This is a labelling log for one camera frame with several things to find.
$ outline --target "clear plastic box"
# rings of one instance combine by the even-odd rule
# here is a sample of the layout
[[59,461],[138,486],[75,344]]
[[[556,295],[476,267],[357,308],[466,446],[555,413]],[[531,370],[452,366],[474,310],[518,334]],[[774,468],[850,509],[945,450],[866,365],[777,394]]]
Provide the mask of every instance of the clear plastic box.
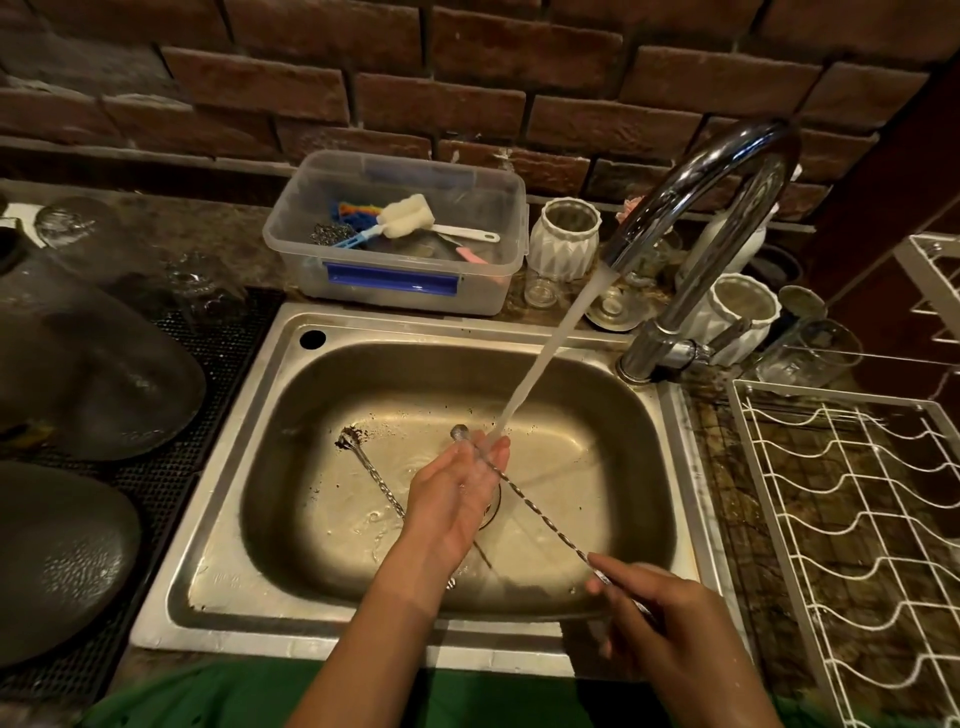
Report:
[[[395,240],[381,236],[367,250],[329,248],[310,239],[317,223],[331,221],[338,203],[384,207],[417,192],[438,225],[498,233],[498,243],[460,241],[488,263],[463,260],[453,243],[429,231]],[[307,157],[287,183],[263,238],[306,296],[492,316],[527,253],[528,214],[523,180],[511,172],[321,151]]]

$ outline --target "forearm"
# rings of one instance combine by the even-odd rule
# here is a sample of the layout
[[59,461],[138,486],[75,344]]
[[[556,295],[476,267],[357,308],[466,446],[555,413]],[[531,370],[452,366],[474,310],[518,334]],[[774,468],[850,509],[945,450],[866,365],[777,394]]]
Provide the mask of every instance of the forearm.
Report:
[[398,725],[445,583],[429,549],[401,537],[287,728]]

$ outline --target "person's right hand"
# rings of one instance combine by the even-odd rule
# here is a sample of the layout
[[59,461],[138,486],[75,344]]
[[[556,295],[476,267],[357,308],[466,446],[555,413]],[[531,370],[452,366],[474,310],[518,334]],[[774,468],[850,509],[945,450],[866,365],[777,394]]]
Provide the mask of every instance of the person's right hand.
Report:
[[[610,639],[602,651],[649,680],[683,728],[781,727],[719,594],[657,567],[598,553],[589,560],[620,585],[607,586],[596,577],[587,583],[588,591],[603,594],[611,606]],[[665,637],[628,593],[660,606]]]

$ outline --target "black rubber mat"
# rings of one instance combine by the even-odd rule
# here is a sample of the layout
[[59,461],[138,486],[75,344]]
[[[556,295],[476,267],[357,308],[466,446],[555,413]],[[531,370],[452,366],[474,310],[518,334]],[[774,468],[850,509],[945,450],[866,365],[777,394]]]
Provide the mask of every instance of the black rubber mat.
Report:
[[282,291],[249,288],[248,292],[249,311],[237,324],[195,334],[179,316],[157,323],[197,358],[206,374],[204,406],[174,440],[146,455],[114,463],[74,460],[54,449],[18,458],[88,475],[123,492],[140,516],[143,546],[124,590],[90,626],[29,663],[0,670],[0,700],[85,707],[107,690],[237,388],[283,303]]

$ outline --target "hand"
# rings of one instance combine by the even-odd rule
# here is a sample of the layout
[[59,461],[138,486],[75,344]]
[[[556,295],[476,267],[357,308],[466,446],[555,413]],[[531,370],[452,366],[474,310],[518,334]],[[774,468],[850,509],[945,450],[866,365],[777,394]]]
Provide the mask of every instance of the hand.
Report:
[[[476,445],[486,439],[480,431],[470,437]],[[493,443],[487,457],[506,470],[510,439],[501,437]],[[448,578],[467,556],[498,482],[500,477],[473,445],[453,443],[414,475],[400,538],[421,543]]]
[[[611,607],[610,638],[601,652],[649,680],[683,728],[781,726],[719,594],[657,567],[597,553],[588,558],[622,587],[596,577],[587,583],[588,591],[603,594]],[[654,631],[627,593],[660,606],[666,637]]]

